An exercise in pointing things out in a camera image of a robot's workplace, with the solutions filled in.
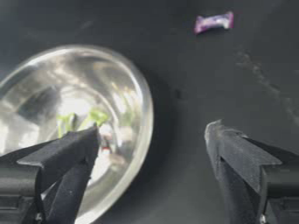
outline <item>bowl rim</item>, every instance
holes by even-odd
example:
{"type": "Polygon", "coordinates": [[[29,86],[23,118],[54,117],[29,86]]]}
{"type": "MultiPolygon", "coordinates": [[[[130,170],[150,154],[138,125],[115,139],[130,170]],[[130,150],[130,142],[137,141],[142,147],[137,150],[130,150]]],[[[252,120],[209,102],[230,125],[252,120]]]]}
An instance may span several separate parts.
{"type": "Polygon", "coordinates": [[[136,140],[136,147],[133,152],[134,155],[125,169],[122,177],[113,186],[111,190],[105,195],[103,199],[99,201],[97,206],[90,209],[90,211],[87,211],[79,217],[77,217],[74,223],[86,224],[93,222],[114,204],[114,202],[125,192],[126,188],[129,187],[129,184],[132,183],[136,174],[141,169],[141,165],[145,161],[145,155],[149,149],[153,134],[153,126],[154,126],[153,100],[150,90],[145,81],[145,77],[141,75],[134,64],[118,52],[114,52],[113,50],[109,50],[105,47],[98,47],[94,45],[61,45],[34,54],[29,59],[26,59],[22,63],[19,63],[15,66],[15,69],[10,73],[7,73],[5,78],[0,81],[0,92],[3,86],[11,80],[11,78],[18,74],[18,72],[23,70],[26,67],[33,66],[35,62],[38,62],[39,60],[45,60],[46,57],[54,57],[57,53],[66,53],[73,51],[75,52],[79,50],[99,53],[102,57],[105,57],[107,60],[113,60],[113,63],[115,63],[129,74],[129,77],[134,83],[134,87],[137,88],[138,94],[142,96],[142,106],[141,106],[142,119],[140,119],[140,133],[142,133],[142,135],[138,136],[136,140]]]}

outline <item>silver bowl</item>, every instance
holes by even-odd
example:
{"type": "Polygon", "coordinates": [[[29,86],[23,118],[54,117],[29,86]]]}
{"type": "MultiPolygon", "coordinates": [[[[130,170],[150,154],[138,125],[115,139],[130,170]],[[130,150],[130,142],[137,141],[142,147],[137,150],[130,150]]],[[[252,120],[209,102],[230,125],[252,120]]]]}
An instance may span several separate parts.
{"type": "Polygon", "coordinates": [[[0,83],[0,156],[57,138],[57,115],[91,108],[107,120],[77,224],[90,223],[132,182],[150,142],[153,105],[142,75],[115,52],[66,45],[29,58],[0,83]]]}

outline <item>black table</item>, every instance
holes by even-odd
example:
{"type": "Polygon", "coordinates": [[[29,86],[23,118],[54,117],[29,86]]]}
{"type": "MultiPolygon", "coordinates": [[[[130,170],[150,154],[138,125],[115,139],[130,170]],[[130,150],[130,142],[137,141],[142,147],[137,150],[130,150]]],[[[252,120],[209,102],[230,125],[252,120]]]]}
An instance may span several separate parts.
{"type": "Polygon", "coordinates": [[[0,71],[54,46],[122,53],[152,90],[153,141],[142,169],[98,223],[218,224],[224,206],[204,146],[222,119],[289,150],[299,137],[294,0],[2,0],[0,71]],[[192,33],[197,14],[233,11],[234,29],[192,33]]]}

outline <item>candy wrapper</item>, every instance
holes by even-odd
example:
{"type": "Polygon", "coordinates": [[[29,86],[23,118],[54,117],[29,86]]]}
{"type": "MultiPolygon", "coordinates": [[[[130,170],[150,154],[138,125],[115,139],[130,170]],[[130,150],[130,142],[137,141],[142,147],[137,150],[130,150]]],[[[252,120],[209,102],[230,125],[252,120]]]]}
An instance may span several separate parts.
{"type": "Polygon", "coordinates": [[[222,27],[224,29],[230,29],[232,26],[233,26],[233,13],[229,11],[228,13],[213,17],[197,16],[193,31],[196,34],[198,34],[213,28],[222,27]]]}

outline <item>purple wrapper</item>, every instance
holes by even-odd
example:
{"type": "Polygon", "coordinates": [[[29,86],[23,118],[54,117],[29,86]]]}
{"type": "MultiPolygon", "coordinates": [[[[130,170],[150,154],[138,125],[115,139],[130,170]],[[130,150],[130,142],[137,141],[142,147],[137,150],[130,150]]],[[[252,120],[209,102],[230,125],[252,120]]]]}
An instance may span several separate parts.
{"type": "Polygon", "coordinates": [[[230,29],[232,26],[233,26],[233,13],[232,11],[229,11],[228,13],[213,17],[197,16],[193,31],[196,34],[198,34],[213,28],[221,27],[224,29],[230,29]]]}

